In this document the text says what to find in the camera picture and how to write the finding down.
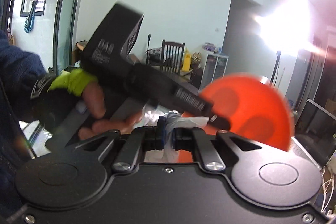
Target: round pad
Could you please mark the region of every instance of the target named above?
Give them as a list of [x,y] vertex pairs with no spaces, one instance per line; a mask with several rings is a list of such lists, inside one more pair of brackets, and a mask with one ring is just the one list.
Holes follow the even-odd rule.
[[289,164],[274,162],[266,164],[259,169],[260,177],[273,185],[289,185],[297,180],[298,171]]
[[93,153],[65,150],[28,161],[18,170],[15,184],[29,203],[66,208],[91,199],[106,180],[106,170]]
[[76,167],[70,164],[51,164],[39,172],[42,182],[49,185],[66,185],[78,175]]
[[231,182],[245,197],[271,207],[293,207],[310,201],[320,190],[321,174],[306,159],[263,147],[238,152]]

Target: finger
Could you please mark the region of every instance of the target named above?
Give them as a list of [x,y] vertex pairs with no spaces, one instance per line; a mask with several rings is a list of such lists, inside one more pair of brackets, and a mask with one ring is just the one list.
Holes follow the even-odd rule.
[[91,138],[93,136],[95,136],[96,134],[94,134],[94,132],[86,127],[82,127],[79,131],[78,131],[78,137],[79,139],[82,140],[86,140],[88,138]]
[[82,97],[92,116],[96,119],[103,118],[106,109],[104,104],[104,92],[101,86],[96,82],[89,83],[85,87]]
[[136,123],[140,122],[142,120],[142,112],[138,112],[133,114],[132,116],[129,116],[125,122],[129,125],[135,125]]
[[95,134],[100,134],[105,131],[111,130],[111,129],[117,129],[120,130],[122,134],[124,133],[131,133],[133,128],[133,124],[130,125],[126,122],[120,122],[120,121],[109,121],[109,120],[100,120],[95,122],[92,125],[92,131]]

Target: glass door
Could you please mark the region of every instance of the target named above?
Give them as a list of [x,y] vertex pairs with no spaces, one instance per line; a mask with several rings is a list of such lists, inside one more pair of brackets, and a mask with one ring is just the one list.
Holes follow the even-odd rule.
[[77,0],[58,0],[53,43],[53,72],[56,75],[71,64],[76,7]]

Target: orange disc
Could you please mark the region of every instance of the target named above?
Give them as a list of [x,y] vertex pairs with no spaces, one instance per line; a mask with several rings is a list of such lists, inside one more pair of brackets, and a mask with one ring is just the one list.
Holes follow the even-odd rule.
[[[278,91],[251,75],[230,75],[202,90],[200,96],[212,101],[212,111],[229,119],[230,131],[275,148],[287,151],[294,133],[289,106]],[[205,126],[207,134],[220,128]],[[190,162],[190,153],[180,153],[180,162]]]

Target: yellow bottle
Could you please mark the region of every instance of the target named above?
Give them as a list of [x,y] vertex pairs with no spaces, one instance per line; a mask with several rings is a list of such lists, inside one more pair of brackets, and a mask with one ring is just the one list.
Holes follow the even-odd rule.
[[190,64],[191,64],[191,53],[188,52],[188,50],[186,49],[185,54],[184,54],[182,71],[189,71],[190,70]]

